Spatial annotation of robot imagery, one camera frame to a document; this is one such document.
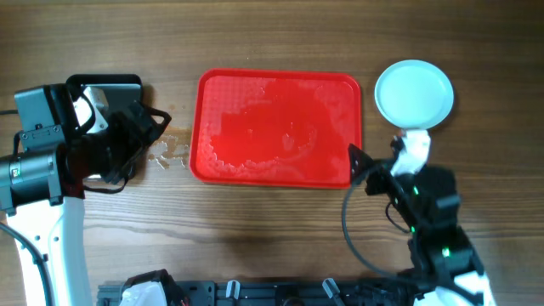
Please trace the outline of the light blue plate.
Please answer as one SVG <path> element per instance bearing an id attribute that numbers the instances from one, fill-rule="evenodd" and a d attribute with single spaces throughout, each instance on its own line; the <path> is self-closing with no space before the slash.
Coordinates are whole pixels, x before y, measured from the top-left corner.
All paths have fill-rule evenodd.
<path id="1" fill-rule="evenodd" d="M 439 67 L 406 59 L 379 76 L 374 100 L 382 116 L 397 128 L 430 129 L 451 113 L 455 94 L 451 80 Z"/>

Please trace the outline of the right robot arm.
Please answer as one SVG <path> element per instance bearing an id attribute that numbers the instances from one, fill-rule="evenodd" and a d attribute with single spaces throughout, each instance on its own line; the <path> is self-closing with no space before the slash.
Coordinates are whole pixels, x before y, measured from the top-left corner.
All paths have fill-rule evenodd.
<path id="1" fill-rule="evenodd" d="M 369 196 L 386 195 L 411 235 L 408 247 L 412 269 L 392 273 L 378 268 L 356 249 L 349 235 L 348 202 L 341 223 L 344 239 L 355 257 L 371 271 L 408 286 L 415 305 L 492 305 L 490 281 L 477 251 L 458 223 L 461 197 L 455 174 L 429 166 L 417 153 L 429 152 L 430 140 L 409 134 L 395 137 L 389 159 L 373 159 L 354 144 L 348 146 L 350 186 L 363 184 Z"/>

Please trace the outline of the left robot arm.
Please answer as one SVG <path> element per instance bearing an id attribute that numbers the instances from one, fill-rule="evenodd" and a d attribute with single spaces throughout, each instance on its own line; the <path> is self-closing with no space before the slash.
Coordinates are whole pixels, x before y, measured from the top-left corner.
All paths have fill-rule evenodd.
<path id="1" fill-rule="evenodd" d="M 144 103 L 136 76 L 77 77 L 14 96 L 22 129 L 1 160 L 2 230 L 19 248 L 30 305 L 89 305 L 85 180 L 121 192 L 170 116 Z"/>

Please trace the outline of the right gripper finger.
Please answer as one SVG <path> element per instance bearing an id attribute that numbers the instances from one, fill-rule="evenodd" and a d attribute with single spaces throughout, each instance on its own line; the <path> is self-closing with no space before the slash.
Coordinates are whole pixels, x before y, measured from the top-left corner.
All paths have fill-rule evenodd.
<path id="1" fill-rule="evenodd" d="M 348 159 L 351 184 L 360 184 L 376 166 L 376 162 L 355 144 L 348 146 Z"/>
<path id="2" fill-rule="evenodd" d="M 397 160 L 400 153 L 405 149 L 405 142 L 402 136 L 395 135 L 390 143 L 391 150 L 393 152 L 394 159 Z"/>

